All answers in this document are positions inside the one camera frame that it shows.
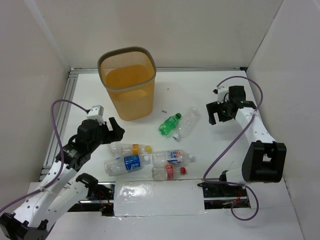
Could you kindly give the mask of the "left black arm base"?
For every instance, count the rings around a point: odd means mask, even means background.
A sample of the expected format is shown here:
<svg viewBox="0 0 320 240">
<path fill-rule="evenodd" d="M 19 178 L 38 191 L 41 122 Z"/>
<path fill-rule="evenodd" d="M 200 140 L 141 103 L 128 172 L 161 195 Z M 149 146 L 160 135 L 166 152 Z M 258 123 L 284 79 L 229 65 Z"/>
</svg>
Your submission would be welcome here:
<svg viewBox="0 0 320 240">
<path fill-rule="evenodd" d="M 115 183 L 99 183 L 94 196 L 80 200 L 73 206 L 75 212 L 99 213 L 103 217 L 113 217 L 115 199 Z"/>
</svg>

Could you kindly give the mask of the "clear bottle white cap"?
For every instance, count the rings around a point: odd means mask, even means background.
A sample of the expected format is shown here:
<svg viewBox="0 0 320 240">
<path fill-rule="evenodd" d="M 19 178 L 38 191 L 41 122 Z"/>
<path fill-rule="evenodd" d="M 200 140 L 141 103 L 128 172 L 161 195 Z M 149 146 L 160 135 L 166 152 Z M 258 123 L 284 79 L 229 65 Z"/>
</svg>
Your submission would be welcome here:
<svg viewBox="0 0 320 240">
<path fill-rule="evenodd" d="M 174 132 L 172 138 L 179 142 L 182 138 L 187 137 L 199 119 L 201 118 L 201 114 L 195 107 L 190 107 L 185 115 L 182 116 L 180 123 L 177 126 L 176 131 Z"/>
</svg>

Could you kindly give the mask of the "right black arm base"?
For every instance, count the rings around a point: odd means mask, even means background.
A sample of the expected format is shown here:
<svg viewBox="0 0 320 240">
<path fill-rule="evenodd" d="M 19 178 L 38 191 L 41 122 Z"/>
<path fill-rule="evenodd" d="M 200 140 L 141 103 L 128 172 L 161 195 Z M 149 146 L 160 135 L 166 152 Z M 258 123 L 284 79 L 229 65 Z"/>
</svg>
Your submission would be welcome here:
<svg viewBox="0 0 320 240">
<path fill-rule="evenodd" d="M 241 186 L 228 184 L 197 184 L 202 189 L 205 210 L 230 209 L 234 203 L 235 208 L 250 208 L 250 201 L 245 189 Z"/>
</svg>

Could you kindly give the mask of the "clear unlabelled plastic bottle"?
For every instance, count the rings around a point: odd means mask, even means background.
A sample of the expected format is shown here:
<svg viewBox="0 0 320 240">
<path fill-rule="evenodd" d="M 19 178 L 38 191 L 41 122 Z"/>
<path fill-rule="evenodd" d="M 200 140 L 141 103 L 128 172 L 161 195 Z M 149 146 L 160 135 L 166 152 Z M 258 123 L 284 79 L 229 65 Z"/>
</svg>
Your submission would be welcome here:
<svg viewBox="0 0 320 240">
<path fill-rule="evenodd" d="M 110 149 L 110 152 L 112 154 L 112 156 L 118 160 L 122 157 L 123 155 L 123 150 L 122 150 L 122 144 L 120 142 L 112 142 L 110 145 L 109 145 L 109 149 Z"/>
</svg>

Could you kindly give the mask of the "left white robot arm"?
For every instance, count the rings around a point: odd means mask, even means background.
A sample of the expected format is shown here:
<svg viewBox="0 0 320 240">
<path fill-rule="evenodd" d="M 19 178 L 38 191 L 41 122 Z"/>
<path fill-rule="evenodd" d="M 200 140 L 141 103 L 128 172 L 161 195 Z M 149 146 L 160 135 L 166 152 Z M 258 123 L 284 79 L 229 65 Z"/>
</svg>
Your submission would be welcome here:
<svg viewBox="0 0 320 240">
<path fill-rule="evenodd" d="M 98 180 L 78 172 L 99 146 L 119 142 L 124 133 L 114 117 L 104 123 L 96 119 L 82 121 L 38 188 L 12 213 L 2 212 L 0 228 L 4 235 L 10 240 L 45 240 L 57 220 L 75 203 L 97 197 Z"/>
</svg>

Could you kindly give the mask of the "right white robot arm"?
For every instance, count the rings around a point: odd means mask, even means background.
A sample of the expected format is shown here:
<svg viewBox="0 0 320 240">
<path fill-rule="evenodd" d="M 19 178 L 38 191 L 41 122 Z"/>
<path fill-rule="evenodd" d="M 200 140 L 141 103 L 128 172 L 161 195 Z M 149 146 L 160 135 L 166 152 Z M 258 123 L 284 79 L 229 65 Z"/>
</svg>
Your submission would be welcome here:
<svg viewBox="0 0 320 240">
<path fill-rule="evenodd" d="M 230 196 L 236 189 L 235 183 L 280 182 L 287 148 L 268 133 L 258 115 L 258 107 L 253 101 L 246 100 L 244 87 L 219 86 L 213 92 L 217 95 L 217 101 L 206 105 L 209 123 L 216 124 L 214 114 L 220 122 L 236 120 L 249 144 L 241 167 L 221 173 L 218 184 L 220 194 Z"/>
</svg>

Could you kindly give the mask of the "blue label plastic bottle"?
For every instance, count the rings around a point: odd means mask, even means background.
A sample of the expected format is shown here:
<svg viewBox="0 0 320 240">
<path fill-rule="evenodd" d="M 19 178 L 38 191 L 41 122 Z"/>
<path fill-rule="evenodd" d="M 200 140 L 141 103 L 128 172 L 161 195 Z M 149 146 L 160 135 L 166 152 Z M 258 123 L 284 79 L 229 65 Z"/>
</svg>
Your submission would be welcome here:
<svg viewBox="0 0 320 240">
<path fill-rule="evenodd" d="M 151 158 L 147 154 L 128 155 L 116 160 L 106 161 L 104 170 L 109 176 L 114 177 L 139 171 L 150 163 Z"/>
</svg>

